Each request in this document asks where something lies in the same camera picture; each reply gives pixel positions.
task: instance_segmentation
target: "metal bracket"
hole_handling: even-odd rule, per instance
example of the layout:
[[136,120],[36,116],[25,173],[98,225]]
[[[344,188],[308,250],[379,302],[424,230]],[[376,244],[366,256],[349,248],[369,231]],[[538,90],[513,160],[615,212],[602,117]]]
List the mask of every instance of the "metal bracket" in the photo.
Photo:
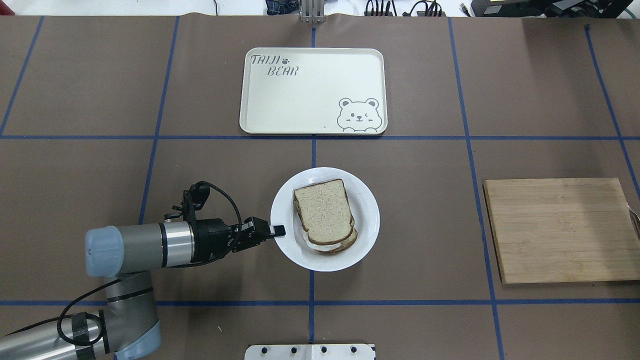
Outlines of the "metal bracket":
[[376,360],[373,344],[253,345],[244,360]]
[[305,24],[324,22],[324,0],[300,0],[300,19]]

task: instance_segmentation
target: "cutting board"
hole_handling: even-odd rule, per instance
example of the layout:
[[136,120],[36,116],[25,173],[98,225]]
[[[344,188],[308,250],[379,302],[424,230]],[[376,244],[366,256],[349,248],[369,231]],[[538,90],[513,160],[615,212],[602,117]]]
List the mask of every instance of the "cutting board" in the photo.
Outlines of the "cutting board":
[[487,180],[484,193],[502,282],[640,279],[618,179]]

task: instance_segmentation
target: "sandwich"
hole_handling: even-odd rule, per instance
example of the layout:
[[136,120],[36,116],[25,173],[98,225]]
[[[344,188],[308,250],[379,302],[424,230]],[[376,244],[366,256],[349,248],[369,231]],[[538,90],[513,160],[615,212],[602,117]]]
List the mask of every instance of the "sandwich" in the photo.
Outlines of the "sandwich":
[[297,189],[294,207],[298,212],[307,246],[324,254],[348,249],[358,238],[342,179]]

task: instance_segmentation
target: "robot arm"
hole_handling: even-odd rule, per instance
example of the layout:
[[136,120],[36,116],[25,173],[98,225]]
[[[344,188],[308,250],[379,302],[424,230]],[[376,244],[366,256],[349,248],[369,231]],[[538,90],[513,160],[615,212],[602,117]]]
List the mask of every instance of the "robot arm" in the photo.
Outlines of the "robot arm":
[[[210,188],[222,193],[233,205],[238,224],[221,219],[196,219],[207,201]],[[262,219],[241,218],[233,200],[216,186],[200,181],[185,190],[178,213],[166,214],[165,222],[134,226],[107,226],[89,230],[85,238],[86,269],[92,277],[109,277],[164,267],[204,265],[285,234],[284,226],[269,226]],[[172,222],[182,217],[182,221]]]
[[[224,195],[236,211],[238,224],[221,219],[196,219],[210,189]],[[85,237],[87,274],[104,277],[106,309],[97,314],[78,313],[60,322],[62,333],[79,343],[60,338],[55,323],[46,323],[0,338],[0,359],[95,359],[114,352],[119,360],[138,359],[157,350],[161,336],[148,270],[200,266],[285,234],[284,226],[270,226],[250,217],[241,223],[233,200],[216,186],[200,181],[185,190],[177,213],[165,222],[134,226],[107,226],[89,230]],[[182,217],[182,221],[172,221]]]

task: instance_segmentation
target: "tray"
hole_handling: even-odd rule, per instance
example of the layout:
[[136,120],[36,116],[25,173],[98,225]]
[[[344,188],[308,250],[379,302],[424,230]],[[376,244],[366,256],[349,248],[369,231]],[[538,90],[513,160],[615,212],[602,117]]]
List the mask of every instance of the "tray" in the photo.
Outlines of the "tray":
[[380,134],[387,128],[384,68],[375,49],[251,49],[240,127],[251,134]]

